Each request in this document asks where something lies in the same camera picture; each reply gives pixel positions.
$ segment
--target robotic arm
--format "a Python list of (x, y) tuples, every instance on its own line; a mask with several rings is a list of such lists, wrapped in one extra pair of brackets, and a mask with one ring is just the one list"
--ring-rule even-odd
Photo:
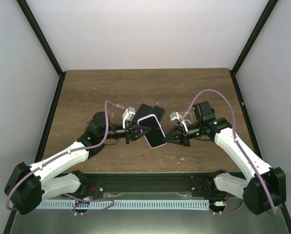
[(234, 139), (231, 124), (225, 118), (216, 118), (214, 109), (207, 101), (193, 105), (193, 109), (197, 122), (189, 125), (181, 120), (182, 116), (178, 112), (170, 115), (171, 120), (177, 125), (167, 133), (166, 142), (189, 147), (190, 139), (208, 136), (231, 157), (245, 176), (245, 179), (241, 179), (224, 171), (218, 171), (214, 173), (214, 186), (220, 191), (243, 199), (248, 209), (258, 215), (270, 209), (270, 203), (255, 171), (237, 145), (236, 141), (238, 141), (263, 178), (274, 205), (285, 202), (286, 179), (283, 170), (279, 167), (272, 168), (260, 159), (237, 134)]
[[(123, 124), (114, 125), (109, 122), (107, 139), (126, 138), (126, 143), (129, 144), (131, 141), (136, 141), (150, 132), (151, 128), (132, 123), (135, 114), (135, 109), (128, 107), (123, 114)], [(14, 168), (4, 189), (7, 195), (10, 194), (11, 190), (22, 178), (35, 169), (38, 169), (11, 196), (10, 200), (20, 214), (24, 215), (31, 212), (43, 200), (51, 197), (64, 193), (77, 193), (81, 196), (88, 190), (88, 179), (80, 171), (75, 171), (62, 177), (54, 177), (66, 169), (98, 154), (105, 147), (104, 144), (93, 149), (85, 148), (99, 144), (106, 132), (105, 128), (105, 113), (98, 112), (89, 122), (89, 126), (86, 128), (84, 134), (69, 147), (40, 162), (33, 163), (29, 166), (22, 162)]]

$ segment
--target white backdrop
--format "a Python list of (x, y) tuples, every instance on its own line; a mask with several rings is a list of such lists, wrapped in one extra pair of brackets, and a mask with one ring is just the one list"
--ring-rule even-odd
[(232, 69), (267, 0), (28, 0), (63, 70)]
[(264, 159), (286, 173), (291, 216), (291, 1), (279, 1), (237, 73)]
[(10, 215), (4, 187), (17, 164), (34, 161), (57, 82), (17, 2), (0, 0), (0, 234)]

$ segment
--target gray floor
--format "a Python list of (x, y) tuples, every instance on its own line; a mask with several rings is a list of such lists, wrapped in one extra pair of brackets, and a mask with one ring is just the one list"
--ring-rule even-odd
[[(239, 200), (229, 200), (234, 209)], [(208, 211), (113, 210), (74, 216), (70, 210), (34, 210), (17, 215), (12, 234), (287, 234), (277, 216), (254, 215), (246, 207), (232, 215)]]

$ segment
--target wooden table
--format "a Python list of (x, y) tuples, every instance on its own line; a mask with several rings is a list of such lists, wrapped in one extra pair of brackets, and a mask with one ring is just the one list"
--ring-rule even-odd
[[(228, 69), (86, 70), (66, 74), (43, 158), (68, 147), (83, 134), (93, 114), (104, 111), (107, 99), (136, 110), (142, 103), (164, 108), (161, 125), (166, 132), (173, 126), (169, 114), (186, 111), (195, 95), (206, 88), (220, 91), (230, 101), (236, 117), (236, 130), (252, 147)], [(225, 117), (232, 123), (230, 110), (220, 96), (204, 93), (197, 102), (205, 100), (215, 109), (216, 117)], [(112, 123), (122, 121), (121, 109), (110, 106), (108, 110)], [(211, 141), (191, 140), (191, 145), (167, 144), (151, 149), (144, 138), (130, 145), (122, 139), (117, 145), (107, 145), (98, 155), (68, 171), (239, 171), (229, 156)]]

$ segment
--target black wire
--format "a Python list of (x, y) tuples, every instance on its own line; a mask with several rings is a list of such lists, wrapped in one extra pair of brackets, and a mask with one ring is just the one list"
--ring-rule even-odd
[(118, 144), (118, 142), (120, 142), (120, 138), (118, 138), (118, 141), (116, 141), (116, 143), (112, 143), (112, 144), (104, 144), (104, 145), (116, 145), (116, 144)]
[(210, 141), (210, 139), (201, 139), (201, 138), (198, 138), (198, 137), (195, 137), (196, 140), (200, 140), (200, 141)]

